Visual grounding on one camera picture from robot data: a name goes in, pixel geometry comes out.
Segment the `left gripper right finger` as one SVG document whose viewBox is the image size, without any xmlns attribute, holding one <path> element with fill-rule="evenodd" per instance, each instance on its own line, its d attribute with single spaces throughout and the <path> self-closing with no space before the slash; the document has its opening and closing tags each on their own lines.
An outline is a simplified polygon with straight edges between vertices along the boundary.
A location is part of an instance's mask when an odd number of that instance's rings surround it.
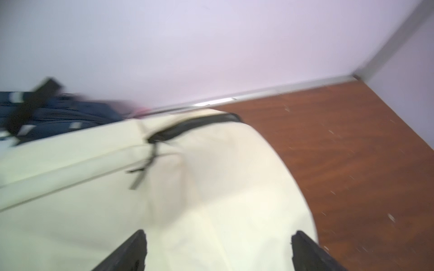
<svg viewBox="0 0 434 271">
<path fill-rule="evenodd" d="M 347 271 L 303 231 L 291 238 L 295 271 Z"/>
</svg>

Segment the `cream canvas backpack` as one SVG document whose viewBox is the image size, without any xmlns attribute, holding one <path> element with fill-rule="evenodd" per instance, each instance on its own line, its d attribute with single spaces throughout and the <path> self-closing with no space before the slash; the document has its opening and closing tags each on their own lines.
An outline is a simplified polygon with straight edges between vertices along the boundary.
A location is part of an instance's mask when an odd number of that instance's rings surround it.
<svg viewBox="0 0 434 271">
<path fill-rule="evenodd" d="M 138 230 L 148 271 L 291 271 L 308 204 L 271 145 L 229 121 L 153 145 L 217 110 L 132 119 L 8 148 L 1 269 L 90 271 Z"/>
</svg>

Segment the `navy blue backpack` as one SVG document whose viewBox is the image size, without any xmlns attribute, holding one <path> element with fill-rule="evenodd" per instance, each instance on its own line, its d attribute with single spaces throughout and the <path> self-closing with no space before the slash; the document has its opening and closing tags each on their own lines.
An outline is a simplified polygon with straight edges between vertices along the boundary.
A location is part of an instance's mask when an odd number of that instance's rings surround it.
<svg viewBox="0 0 434 271">
<path fill-rule="evenodd" d="M 33 91 L 1 92 L 1 131 L 18 143 L 94 128 L 124 120 L 110 105 L 60 94 L 63 86 L 52 77 Z"/>
</svg>

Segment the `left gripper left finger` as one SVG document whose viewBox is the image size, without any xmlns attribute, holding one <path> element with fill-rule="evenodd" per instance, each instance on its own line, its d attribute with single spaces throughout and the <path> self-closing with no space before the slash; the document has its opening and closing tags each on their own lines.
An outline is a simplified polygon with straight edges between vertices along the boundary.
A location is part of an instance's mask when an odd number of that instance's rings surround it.
<svg viewBox="0 0 434 271">
<path fill-rule="evenodd" d="M 140 229 L 99 263 L 93 271 L 144 271 L 147 253 L 146 234 Z"/>
</svg>

